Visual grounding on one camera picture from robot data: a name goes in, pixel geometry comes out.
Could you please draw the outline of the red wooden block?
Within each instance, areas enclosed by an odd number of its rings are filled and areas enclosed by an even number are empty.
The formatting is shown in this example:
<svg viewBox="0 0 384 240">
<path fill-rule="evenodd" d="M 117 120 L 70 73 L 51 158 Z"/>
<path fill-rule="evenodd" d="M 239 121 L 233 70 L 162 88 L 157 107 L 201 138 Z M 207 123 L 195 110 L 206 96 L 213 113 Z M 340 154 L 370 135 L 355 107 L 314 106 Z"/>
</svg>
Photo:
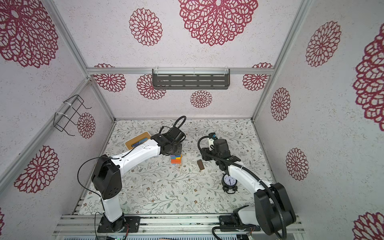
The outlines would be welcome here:
<svg viewBox="0 0 384 240">
<path fill-rule="evenodd" d="M 181 164 L 181 159 L 171 159 L 171 164 Z"/>
</svg>

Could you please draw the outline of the dark brown plank block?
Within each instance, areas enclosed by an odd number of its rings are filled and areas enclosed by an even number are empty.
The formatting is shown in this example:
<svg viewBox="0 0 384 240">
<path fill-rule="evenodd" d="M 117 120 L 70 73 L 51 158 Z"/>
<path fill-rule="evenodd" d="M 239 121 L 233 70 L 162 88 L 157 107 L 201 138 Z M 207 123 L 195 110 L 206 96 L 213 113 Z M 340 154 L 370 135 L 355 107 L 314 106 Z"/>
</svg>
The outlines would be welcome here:
<svg viewBox="0 0 384 240">
<path fill-rule="evenodd" d="M 203 164 L 203 161 L 202 161 L 202 160 L 198 160 L 198 161 L 197 161 L 197 165 L 198 165 L 198 167 L 199 167 L 199 170 L 200 170 L 200 171 L 202 171 L 202 170 L 204 170 L 204 169 L 205 169 L 205 167 L 204 167 L 204 164 Z"/>
</svg>

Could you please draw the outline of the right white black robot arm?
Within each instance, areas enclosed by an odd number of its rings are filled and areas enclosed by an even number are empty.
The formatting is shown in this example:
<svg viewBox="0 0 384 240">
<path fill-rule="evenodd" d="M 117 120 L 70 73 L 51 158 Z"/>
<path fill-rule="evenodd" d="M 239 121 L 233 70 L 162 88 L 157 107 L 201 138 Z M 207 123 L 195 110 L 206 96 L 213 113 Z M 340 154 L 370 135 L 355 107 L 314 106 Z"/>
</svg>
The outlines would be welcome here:
<svg viewBox="0 0 384 240">
<path fill-rule="evenodd" d="M 204 139 L 208 139 L 209 146 L 198 149 L 204 161 L 215 161 L 223 172 L 223 191 L 235 194 L 238 184 L 241 184 L 254 196 L 253 206 L 245 205 L 235 209 L 230 216 L 219 218 L 220 225 L 212 228 L 214 237 L 219 239 L 217 230 L 262 230 L 268 236 L 276 235 L 278 239 L 285 240 L 287 227 L 297 220 L 285 187 L 280 183 L 264 181 L 246 168 L 238 157 L 231 154 L 225 139 L 219 139 L 215 134 L 201 138 Z"/>
</svg>

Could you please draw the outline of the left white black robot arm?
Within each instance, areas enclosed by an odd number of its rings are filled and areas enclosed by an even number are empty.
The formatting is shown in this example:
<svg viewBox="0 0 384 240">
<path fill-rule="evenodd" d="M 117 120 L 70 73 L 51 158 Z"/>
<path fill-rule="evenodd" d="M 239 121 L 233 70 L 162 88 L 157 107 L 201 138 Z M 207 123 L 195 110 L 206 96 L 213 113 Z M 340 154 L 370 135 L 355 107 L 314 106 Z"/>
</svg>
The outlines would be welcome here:
<svg viewBox="0 0 384 240">
<path fill-rule="evenodd" d="M 119 198 L 123 189 L 123 176 L 150 158 L 176 153 L 185 138 L 184 133 L 175 136 L 156 134 L 125 153 L 112 157 L 107 155 L 98 157 L 91 180 L 101 196 L 104 207 L 98 227 L 99 233 L 118 233 L 128 227 Z"/>
</svg>

